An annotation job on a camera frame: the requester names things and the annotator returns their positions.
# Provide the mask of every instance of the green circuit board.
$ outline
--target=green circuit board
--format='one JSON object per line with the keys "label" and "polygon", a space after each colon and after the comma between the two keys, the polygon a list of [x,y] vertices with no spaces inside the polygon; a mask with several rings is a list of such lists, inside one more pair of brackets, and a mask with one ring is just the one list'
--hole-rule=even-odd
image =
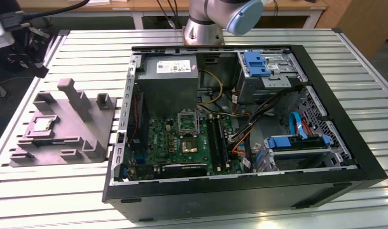
{"label": "green circuit board", "polygon": [[[219,117],[223,134],[228,136],[233,133],[231,119]],[[225,175],[241,173],[240,162],[237,159],[229,160],[228,167],[216,168],[212,163],[215,158],[209,146],[208,124],[209,117],[200,117],[196,122],[199,125],[197,136],[179,136],[179,122],[175,118],[156,118],[150,120],[150,149],[147,152],[147,165],[164,164],[207,164],[208,175]],[[187,128],[196,128],[192,120],[181,121]]]}

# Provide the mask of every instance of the wooden desk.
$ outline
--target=wooden desk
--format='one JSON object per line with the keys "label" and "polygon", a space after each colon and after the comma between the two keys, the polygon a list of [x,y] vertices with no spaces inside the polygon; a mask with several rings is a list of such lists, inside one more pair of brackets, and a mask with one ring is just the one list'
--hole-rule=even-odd
{"label": "wooden desk", "polygon": [[[46,12],[74,4],[67,0],[18,0],[26,12]],[[160,3],[172,16],[171,7],[167,0],[160,0]],[[177,0],[179,15],[188,16],[189,0]],[[304,27],[312,29],[316,26],[320,15],[327,10],[327,4],[323,0],[316,3],[304,0],[277,0],[279,16],[308,16]],[[264,16],[273,16],[275,4],[269,3],[264,7]],[[111,5],[82,7],[71,12],[55,15],[54,17],[108,17],[108,16],[131,16],[134,17],[135,28],[144,29],[144,16],[163,16],[156,0],[131,0],[130,2],[112,2]]]}
{"label": "wooden desk", "polygon": [[[156,0],[134,0],[135,11],[160,11]],[[164,10],[171,10],[167,0],[160,0]],[[189,0],[177,0],[179,11],[188,11]],[[316,3],[304,0],[277,0],[279,10],[327,10],[324,0],[317,0]],[[275,3],[271,2],[264,6],[264,10],[275,11]]]}

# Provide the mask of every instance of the black cable cord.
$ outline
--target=black cable cord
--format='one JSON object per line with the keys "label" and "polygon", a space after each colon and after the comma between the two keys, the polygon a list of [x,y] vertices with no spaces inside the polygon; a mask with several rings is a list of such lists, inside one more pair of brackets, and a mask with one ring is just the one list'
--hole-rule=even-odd
{"label": "black cable cord", "polygon": [[233,134],[232,138],[236,138],[237,136],[240,136],[241,134],[244,134],[249,130],[249,128],[257,122],[259,116],[263,115],[268,110],[271,110],[275,107],[275,105],[279,102],[283,95],[285,95],[287,93],[291,93],[291,92],[296,92],[296,91],[301,90],[303,88],[304,88],[304,86],[299,85],[293,88],[281,89],[263,104],[260,104],[260,106],[256,108],[253,114],[251,115],[251,117],[247,121],[248,125],[245,126],[245,128],[243,128],[241,131],[239,131],[236,134]]}
{"label": "black cable cord", "polygon": [[164,14],[167,20],[169,21],[169,17],[168,17],[168,15],[167,15],[167,12],[165,12],[164,9],[163,9],[163,6],[161,6],[161,3],[160,3],[159,0],[157,0],[157,4],[159,4],[159,6],[160,6],[160,9],[161,9],[161,11],[163,11],[163,14]]}
{"label": "black cable cord", "polygon": [[224,112],[224,109],[223,109],[221,106],[219,105],[217,100],[213,101],[213,104],[215,104],[215,106],[219,108],[219,110],[220,110],[221,112]]}
{"label": "black cable cord", "polygon": [[64,13],[67,11],[71,11],[71,10],[75,10],[75,9],[83,7],[84,5],[87,5],[88,2],[90,2],[90,0],[84,0],[80,3],[78,3],[78,4],[72,5],[72,6],[68,6],[66,8],[58,9],[58,10],[47,11],[47,12],[43,12],[43,13],[27,14],[27,15],[24,15],[24,19],[26,20],[32,20],[35,18],[43,18],[43,17],[51,16],[51,15],[55,15],[55,14],[59,14],[59,13]]}
{"label": "black cable cord", "polygon": [[276,0],[273,0],[273,3],[275,3],[275,12],[273,12],[273,16],[277,16],[277,15],[279,15],[279,6],[277,6],[277,2],[276,2]]}
{"label": "black cable cord", "polygon": [[181,29],[181,24],[180,24],[180,18],[179,18],[179,7],[177,7],[177,1],[175,0],[175,6],[176,6],[176,21],[177,21],[177,27]]}
{"label": "black cable cord", "polygon": [[173,12],[173,15],[175,15],[175,23],[177,24],[177,21],[176,21],[176,19],[177,19],[177,15],[176,15],[176,12],[175,12],[173,6],[172,6],[169,0],[167,0],[167,2],[168,2],[168,6],[169,6],[169,8],[171,8],[171,11]]}

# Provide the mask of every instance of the metal workbench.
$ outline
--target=metal workbench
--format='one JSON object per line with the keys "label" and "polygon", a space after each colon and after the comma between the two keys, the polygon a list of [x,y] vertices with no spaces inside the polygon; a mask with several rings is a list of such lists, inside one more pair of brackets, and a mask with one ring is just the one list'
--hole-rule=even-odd
{"label": "metal workbench", "polygon": [[[227,44],[303,44],[343,107],[388,173],[388,84],[341,33],[332,30],[252,30],[225,33]],[[39,91],[56,89],[60,78],[95,97],[124,93],[132,46],[179,45],[180,31],[71,31],[48,54],[50,73],[35,79],[0,139],[0,228],[368,228],[388,226],[388,180],[355,191],[320,208],[161,221],[134,225],[110,204],[102,203],[108,162],[14,168],[11,149],[32,118]]]}

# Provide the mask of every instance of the blue drive bracket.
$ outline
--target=blue drive bracket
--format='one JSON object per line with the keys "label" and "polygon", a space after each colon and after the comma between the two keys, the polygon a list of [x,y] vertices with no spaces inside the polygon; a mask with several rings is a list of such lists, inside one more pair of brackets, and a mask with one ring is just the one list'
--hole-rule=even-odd
{"label": "blue drive bracket", "polygon": [[291,141],[288,137],[272,137],[268,139],[269,148],[291,147]]}
{"label": "blue drive bracket", "polygon": [[271,76],[272,72],[265,67],[265,58],[260,55],[260,52],[244,52],[244,61],[251,77]]}

